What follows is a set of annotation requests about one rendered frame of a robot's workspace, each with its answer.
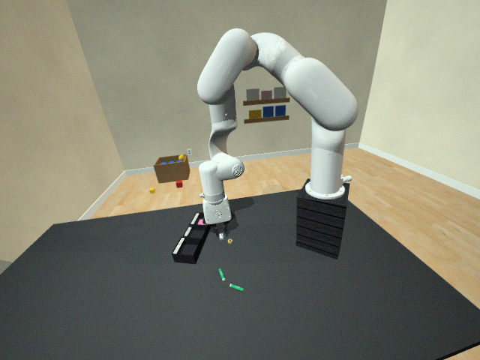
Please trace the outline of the dark grey rack of bins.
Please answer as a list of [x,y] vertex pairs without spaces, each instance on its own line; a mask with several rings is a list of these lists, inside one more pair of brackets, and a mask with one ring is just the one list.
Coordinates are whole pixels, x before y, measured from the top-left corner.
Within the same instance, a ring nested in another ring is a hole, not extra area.
[[175,263],[197,263],[203,245],[209,234],[209,230],[211,229],[209,225],[198,224],[203,218],[204,212],[196,212],[193,216],[184,235],[179,239],[172,252],[172,257]]

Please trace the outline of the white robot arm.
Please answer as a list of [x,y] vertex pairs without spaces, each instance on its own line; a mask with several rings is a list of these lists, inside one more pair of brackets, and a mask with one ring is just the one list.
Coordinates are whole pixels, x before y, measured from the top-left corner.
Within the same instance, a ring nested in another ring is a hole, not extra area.
[[[234,28],[220,39],[197,84],[200,99],[209,104],[210,161],[199,165],[203,192],[200,197],[217,202],[225,197],[225,180],[237,179],[244,164],[227,154],[227,137],[237,126],[234,82],[242,71],[265,68],[310,115],[312,145],[310,182],[312,197],[332,200],[342,197],[342,166],[346,130],[359,114],[352,92],[321,62],[305,58],[282,37],[272,33],[250,36]],[[287,72],[288,71],[288,72]],[[342,178],[343,177],[343,178]]]

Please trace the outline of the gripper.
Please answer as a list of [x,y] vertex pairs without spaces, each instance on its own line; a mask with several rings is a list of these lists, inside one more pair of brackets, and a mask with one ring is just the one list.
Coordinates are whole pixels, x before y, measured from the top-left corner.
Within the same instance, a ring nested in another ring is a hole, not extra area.
[[208,202],[203,198],[203,211],[205,216],[202,220],[203,224],[208,224],[212,227],[214,233],[218,236],[217,223],[223,222],[224,234],[227,234],[227,224],[235,218],[235,215],[231,212],[226,194],[222,200],[217,202]]

